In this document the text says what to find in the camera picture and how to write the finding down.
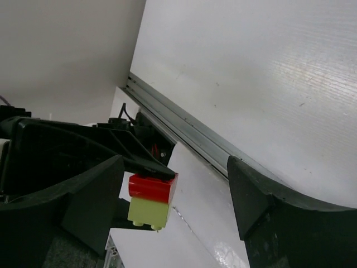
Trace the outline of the red lego bar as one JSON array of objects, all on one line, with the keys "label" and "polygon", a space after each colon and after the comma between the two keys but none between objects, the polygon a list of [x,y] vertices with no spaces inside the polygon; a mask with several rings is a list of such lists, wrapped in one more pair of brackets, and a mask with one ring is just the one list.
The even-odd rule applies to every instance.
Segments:
[{"label": "red lego bar", "polygon": [[178,178],[178,173],[170,180],[161,180],[134,174],[129,177],[129,195],[135,198],[170,204],[176,190]]}]

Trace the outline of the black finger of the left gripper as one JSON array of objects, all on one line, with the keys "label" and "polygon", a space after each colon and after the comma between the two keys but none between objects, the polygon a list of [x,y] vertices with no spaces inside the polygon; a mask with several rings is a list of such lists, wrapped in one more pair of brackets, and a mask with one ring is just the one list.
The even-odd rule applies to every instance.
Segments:
[{"label": "black finger of the left gripper", "polygon": [[121,156],[127,172],[158,179],[175,177],[129,131],[13,117],[11,140],[20,156],[63,174],[79,173]]}]

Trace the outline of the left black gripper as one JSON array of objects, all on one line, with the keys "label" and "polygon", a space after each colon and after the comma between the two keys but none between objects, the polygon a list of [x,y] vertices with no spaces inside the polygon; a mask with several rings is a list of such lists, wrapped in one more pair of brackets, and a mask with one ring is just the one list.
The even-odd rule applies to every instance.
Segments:
[{"label": "left black gripper", "polygon": [[116,155],[89,135],[92,128],[12,117],[1,122],[8,139],[1,161],[1,192],[6,203],[82,174]]}]

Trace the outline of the light green lego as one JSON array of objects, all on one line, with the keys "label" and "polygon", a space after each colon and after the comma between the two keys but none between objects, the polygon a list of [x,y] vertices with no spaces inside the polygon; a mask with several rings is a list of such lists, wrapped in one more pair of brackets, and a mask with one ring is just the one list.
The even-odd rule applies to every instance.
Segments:
[{"label": "light green lego", "polygon": [[170,216],[171,204],[156,202],[142,198],[131,198],[128,220],[137,227],[144,224],[154,231],[165,228]]}]

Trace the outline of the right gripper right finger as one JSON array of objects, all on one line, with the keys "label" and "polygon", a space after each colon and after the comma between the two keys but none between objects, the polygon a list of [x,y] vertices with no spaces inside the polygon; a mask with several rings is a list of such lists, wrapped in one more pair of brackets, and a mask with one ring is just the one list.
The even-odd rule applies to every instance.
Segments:
[{"label": "right gripper right finger", "polygon": [[235,156],[227,170],[250,267],[356,266],[356,209],[299,193]]}]

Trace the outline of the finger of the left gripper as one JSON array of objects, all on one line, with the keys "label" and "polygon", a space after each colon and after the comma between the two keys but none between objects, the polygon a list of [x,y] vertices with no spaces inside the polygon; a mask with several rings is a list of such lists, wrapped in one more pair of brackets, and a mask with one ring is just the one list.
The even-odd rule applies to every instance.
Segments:
[{"label": "finger of the left gripper", "polygon": [[131,221],[128,220],[129,205],[130,205],[129,201],[122,198],[117,199],[115,204],[114,216],[110,227],[121,228],[121,229],[137,229],[137,230],[154,231],[147,224],[144,224],[141,227],[137,227],[133,225]]}]

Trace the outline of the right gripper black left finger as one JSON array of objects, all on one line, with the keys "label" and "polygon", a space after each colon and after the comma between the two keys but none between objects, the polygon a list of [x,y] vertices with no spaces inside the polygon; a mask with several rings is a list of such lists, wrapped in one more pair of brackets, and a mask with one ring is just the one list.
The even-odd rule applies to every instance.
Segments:
[{"label": "right gripper black left finger", "polygon": [[2,267],[99,267],[124,175],[112,157],[1,206]]}]

